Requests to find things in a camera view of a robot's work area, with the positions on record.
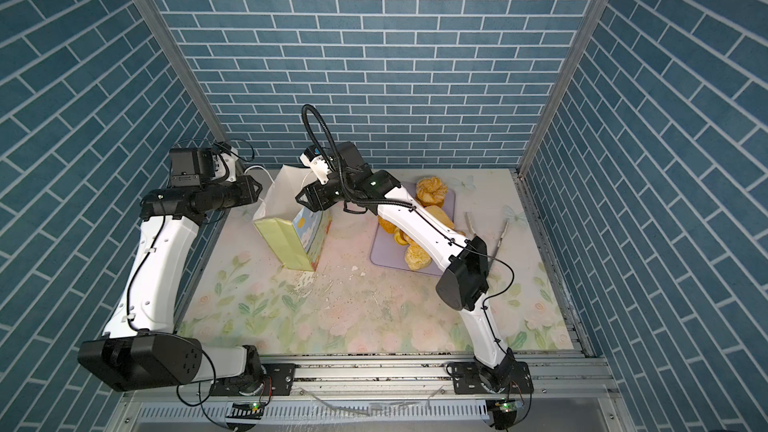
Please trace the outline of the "round pale bun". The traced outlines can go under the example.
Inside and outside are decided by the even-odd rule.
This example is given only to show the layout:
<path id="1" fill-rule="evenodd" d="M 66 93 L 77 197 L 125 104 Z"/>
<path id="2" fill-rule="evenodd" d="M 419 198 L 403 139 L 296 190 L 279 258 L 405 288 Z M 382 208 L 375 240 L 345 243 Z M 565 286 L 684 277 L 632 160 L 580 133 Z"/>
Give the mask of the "round pale bun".
<path id="1" fill-rule="evenodd" d="M 411 244 L 406 250 L 405 262 L 410 270 L 418 271 L 429 266 L 432 259 L 423 248 L 416 244 Z"/>

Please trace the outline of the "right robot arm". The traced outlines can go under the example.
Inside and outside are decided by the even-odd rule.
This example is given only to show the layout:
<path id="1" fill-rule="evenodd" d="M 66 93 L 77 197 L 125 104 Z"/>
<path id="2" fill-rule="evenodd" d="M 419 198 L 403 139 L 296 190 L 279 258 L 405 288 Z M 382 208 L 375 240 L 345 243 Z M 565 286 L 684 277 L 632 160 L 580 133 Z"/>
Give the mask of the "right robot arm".
<path id="1" fill-rule="evenodd" d="M 310 146 L 300 156 L 316 180 L 296 196 L 312 212 L 325 211 L 338 202 L 353 203 L 392 223 L 420 246 L 442 271 L 436 286 L 441 300 L 458 311 L 470 335 L 476 362 L 499 374 L 514 355 L 496 333 L 489 307 L 490 256 L 479 237 L 469 239 L 441 223 L 420 205 L 404 185 L 384 170 L 372 171 L 354 144 L 327 152 Z"/>

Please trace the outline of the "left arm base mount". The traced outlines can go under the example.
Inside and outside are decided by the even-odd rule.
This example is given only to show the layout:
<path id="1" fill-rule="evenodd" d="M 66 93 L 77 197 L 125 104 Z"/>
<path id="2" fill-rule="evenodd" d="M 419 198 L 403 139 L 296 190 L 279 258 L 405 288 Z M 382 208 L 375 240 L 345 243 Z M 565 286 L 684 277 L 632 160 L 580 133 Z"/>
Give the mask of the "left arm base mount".
<path id="1" fill-rule="evenodd" d="M 212 356 L 216 379 L 213 396 L 289 396 L 297 366 L 294 363 L 267 363 L 254 345 L 216 348 Z"/>

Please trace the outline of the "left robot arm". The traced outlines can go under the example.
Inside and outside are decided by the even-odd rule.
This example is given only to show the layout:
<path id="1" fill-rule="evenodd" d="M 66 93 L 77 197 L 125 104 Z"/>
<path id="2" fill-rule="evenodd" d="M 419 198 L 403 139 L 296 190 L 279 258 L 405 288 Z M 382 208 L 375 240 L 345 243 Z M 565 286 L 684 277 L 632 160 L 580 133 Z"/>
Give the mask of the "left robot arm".
<path id="1" fill-rule="evenodd" d="M 253 346 L 205 347 L 175 331 L 175 300 L 193 242 L 212 212 L 255 203 L 262 190 L 239 172 L 227 143 L 174 148 L 166 187 L 140 202 L 140 239 L 118 305 L 100 338 L 82 343 L 79 364 L 117 392 L 209 381 L 223 395 L 263 391 Z"/>

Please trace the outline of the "white and green paper bag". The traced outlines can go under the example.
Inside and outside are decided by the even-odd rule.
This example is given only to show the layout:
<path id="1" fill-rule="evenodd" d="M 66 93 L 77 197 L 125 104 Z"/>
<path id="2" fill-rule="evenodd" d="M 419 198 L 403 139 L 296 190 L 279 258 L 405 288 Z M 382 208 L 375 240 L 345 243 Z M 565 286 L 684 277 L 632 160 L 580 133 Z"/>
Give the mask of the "white and green paper bag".
<path id="1" fill-rule="evenodd" d="M 256 230 L 287 269 L 316 271 L 330 230 L 329 211 L 312 212 L 296 201 L 313 176 L 310 169 L 284 165 L 253 216 Z"/>

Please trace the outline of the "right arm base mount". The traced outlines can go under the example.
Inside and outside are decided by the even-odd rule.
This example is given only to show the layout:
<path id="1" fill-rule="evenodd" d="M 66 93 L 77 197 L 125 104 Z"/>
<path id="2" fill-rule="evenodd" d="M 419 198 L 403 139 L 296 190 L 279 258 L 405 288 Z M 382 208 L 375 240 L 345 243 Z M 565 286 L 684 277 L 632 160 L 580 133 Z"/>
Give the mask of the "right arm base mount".
<path id="1" fill-rule="evenodd" d="M 510 348 L 494 368 L 474 359 L 472 362 L 449 362 L 445 370 L 457 395 L 531 395 L 534 391 L 528 364 L 518 361 Z"/>

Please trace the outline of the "triangular pastry bread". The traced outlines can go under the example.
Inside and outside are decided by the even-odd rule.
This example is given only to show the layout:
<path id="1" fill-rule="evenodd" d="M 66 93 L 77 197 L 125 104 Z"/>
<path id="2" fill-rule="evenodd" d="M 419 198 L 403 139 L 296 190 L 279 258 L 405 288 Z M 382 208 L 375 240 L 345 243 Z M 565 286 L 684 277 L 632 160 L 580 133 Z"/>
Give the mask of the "triangular pastry bread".
<path id="1" fill-rule="evenodd" d="M 435 219 L 437 219 L 441 224 L 446 226 L 447 228 L 454 230 L 455 224 L 450 219 L 448 214 L 439 206 L 437 205 L 429 205 L 425 208 L 425 210 Z"/>

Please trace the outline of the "metal tongs with white tips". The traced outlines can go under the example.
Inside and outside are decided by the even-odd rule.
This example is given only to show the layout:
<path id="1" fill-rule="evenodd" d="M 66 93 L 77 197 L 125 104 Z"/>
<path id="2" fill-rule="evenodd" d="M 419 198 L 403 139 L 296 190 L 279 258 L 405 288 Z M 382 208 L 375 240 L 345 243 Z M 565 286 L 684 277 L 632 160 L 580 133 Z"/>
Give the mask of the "metal tongs with white tips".
<path id="1" fill-rule="evenodd" d="M 466 225 L 469 233 L 471 234 L 472 237 L 478 237 L 479 234 L 475 227 L 473 214 L 471 212 L 465 212 L 464 216 L 465 216 L 465 221 L 466 221 Z M 509 224 L 510 224 L 510 219 L 509 218 L 505 219 L 503 222 L 503 226 L 500 230 L 500 233 L 498 234 L 498 237 L 496 238 L 495 241 L 492 242 L 492 248 L 488 252 L 489 268 L 492 268 L 493 264 L 496 262 L 497 255 L 503 243 L 504 237 L 506 236 L 507 231 L 509 229 Z"/>

